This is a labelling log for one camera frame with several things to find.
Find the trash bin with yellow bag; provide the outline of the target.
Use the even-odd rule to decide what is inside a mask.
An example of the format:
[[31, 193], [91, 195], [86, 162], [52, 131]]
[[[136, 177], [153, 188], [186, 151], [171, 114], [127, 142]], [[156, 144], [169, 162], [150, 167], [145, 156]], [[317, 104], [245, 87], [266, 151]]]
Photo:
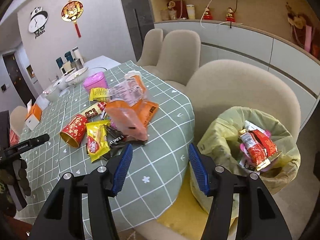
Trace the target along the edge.
[[[259, 130], [277, 148], [269, 165], [261, 170], [261, 163], [248, 150], [240, 133], [245, 131], [256, 136]], [[200, 153], [213, 159], [232, 174], [246, 176], [251, 172], [262, 179], [271, 194], [286, 187], [297, 176], [300, 152], [291, 133], [273, 116], [247, 107], [232, 107], [220, 114], [208, 127], [197, 144]]]

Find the white ceramic bowl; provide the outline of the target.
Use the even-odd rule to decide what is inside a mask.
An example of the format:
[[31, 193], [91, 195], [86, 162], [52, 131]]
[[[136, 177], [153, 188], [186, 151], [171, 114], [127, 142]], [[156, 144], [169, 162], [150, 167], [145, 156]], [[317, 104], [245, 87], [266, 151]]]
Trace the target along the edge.
[[77, 86], [86, 80], [86, 78], [88, 77], [88, 73], [88, 67], [81, 68], [80, 70], [77, 70], [76, 72], [72, 73], [69, 77], [67, 77], [65, 82], [69, 86]]

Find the right red figurine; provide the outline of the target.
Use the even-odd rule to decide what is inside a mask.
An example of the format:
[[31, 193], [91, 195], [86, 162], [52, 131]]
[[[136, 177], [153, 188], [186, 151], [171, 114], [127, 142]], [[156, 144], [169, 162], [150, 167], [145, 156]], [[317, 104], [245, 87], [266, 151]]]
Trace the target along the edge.
[[231, 7], [227, 9], [226, 13], [226, 21], [227, 22], [235, 22], [234, 11]]

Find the orange plastic bag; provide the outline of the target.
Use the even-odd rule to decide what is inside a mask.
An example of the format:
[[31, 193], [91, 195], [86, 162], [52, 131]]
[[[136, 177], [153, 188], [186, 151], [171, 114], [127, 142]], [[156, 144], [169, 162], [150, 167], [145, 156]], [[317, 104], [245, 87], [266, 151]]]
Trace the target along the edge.
[[157, 113], [159, 104], [150, 101], [148, 90], [139, 71], [125, 74], [124, 81], [109, 88], [107, 115], [123, 134], [147, 141], [147, 125]]

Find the green checked tablecloth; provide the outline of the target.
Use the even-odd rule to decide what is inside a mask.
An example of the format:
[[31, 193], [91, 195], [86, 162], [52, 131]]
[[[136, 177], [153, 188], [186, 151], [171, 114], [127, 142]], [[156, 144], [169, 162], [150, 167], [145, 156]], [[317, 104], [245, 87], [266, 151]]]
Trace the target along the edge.
[[42, 112], [21, 140], [48, 135], [43, 145], [22, 154], [31, 195], [17, 217], [30, 224], [64, 175], [86, 178], [121, 153], [109, 199], [118, 231], [162, 215], [177, 198], [194, 137], [189, 99], [129, 61], [105, 73], [108, 89], [87, 92], [72, 86]]

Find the panda wall clock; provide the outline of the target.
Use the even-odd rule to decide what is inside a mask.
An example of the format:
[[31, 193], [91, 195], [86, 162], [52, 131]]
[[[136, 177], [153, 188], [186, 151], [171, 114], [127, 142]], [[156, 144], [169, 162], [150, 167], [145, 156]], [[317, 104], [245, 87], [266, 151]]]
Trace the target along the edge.
[[44, 34], [47, 20], [48, 12], [43, 10], [42, 7], [35, 7], [31, 12], [28, 31], [35, 35], [35, 39]]

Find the flower bouquet decoration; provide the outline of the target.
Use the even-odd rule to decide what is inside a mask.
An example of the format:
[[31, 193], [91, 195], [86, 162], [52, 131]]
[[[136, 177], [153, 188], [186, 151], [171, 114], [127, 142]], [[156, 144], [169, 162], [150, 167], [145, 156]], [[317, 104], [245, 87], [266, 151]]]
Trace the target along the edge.
[[286, 3], [287, 20], [291, 25], [291, 37], [296, 45], [319, 59], [319, 29], [314, 27], [304, 13], [296, 13]]

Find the pink tin box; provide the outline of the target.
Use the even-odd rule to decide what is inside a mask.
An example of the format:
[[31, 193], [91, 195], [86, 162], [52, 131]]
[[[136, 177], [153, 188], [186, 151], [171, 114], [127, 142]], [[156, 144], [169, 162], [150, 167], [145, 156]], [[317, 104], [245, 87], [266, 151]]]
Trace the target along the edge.
[[108, 88], [108, 83], [103, 72], [97, 72], [87, 77], [82, 85], [88, 94], [92, 88]]

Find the dark teal bottle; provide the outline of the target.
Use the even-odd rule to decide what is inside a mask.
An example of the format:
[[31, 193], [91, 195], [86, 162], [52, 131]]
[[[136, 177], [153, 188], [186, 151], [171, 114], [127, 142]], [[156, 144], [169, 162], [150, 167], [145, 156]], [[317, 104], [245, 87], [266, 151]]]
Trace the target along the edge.
[[66, 58], [66, 60], [69, 61], [70, 63], [72, 63], [72, 62], [74, 61], [73, 56], [72, 56], [72, 54], [71, 54], [70, 51], [68, 51], [68, 52], [65, 53], [65, 58]]

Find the near beige chair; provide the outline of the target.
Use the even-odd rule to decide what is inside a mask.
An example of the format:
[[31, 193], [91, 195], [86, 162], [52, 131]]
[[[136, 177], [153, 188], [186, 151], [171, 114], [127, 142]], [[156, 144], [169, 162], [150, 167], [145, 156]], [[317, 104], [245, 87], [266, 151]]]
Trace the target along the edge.
[[[208, 62], [189, 80], [186, 95], [195, 114], [196, 145], [210, 124], [232, 107], [257, 109], [278, 119], [295, 142], [300, 129], [300, 106], [295, 93], [280, 78], [253, 65], [234, 60]], [[235, 236], [239, 216], [239, 194], [233, 195], [228, 237]], [[157, 220], [137, 231], [146, 239], [187, 239]]]

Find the dark red gift bag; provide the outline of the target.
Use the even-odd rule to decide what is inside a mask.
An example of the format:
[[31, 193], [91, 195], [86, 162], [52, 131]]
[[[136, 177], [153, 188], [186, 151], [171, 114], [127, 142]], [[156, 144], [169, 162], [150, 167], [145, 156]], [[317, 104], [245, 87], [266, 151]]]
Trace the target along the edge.
[[176, 11], [177, 19], [188, 19], [187, 7], [184, 0], [176, 1], [174, 10]]

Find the yellow seat cushion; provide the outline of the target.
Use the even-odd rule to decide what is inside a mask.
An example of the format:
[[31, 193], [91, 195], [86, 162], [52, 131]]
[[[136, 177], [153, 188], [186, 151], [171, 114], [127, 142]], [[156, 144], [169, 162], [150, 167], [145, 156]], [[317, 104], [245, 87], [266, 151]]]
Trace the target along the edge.
[[174, 204], [157, 222], [187, 239], [201, 239], [212, 201], [196, 187], [194, 176], [187, 169]]

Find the red paper cup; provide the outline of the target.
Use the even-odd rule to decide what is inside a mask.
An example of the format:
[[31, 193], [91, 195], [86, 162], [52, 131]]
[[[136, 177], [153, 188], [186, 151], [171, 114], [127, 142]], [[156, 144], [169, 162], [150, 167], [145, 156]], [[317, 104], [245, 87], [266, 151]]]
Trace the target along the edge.
[[79, 148], [86, 134], [87, 123], [88, 120], [84, 115], [76, 115], [60, 132], [61, 139], [69, 146]]

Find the brown yellow candy wrapper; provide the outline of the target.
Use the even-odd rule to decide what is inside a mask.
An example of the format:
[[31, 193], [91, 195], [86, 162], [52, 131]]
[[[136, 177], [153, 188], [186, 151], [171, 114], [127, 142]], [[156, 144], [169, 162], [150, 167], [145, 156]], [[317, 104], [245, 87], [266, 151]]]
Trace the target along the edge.
[[106, 102], [96, 102], [95, 104], [91, 105], [84, 111], [80, 113], [80, 115], [85, 116], [87, 119], [94, 118], [100, 115], [106, 107]]

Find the red wrapper in bin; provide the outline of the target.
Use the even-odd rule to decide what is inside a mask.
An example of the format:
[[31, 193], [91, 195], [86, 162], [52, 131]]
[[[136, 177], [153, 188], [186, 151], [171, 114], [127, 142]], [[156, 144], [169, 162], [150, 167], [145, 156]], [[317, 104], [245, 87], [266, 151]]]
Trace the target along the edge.
[[240, 165], [257, 174], [271, 169], [281, 152], [271, 140], [271, 132], [245, 120], [239, 132], [240, 150], [243, 157]]

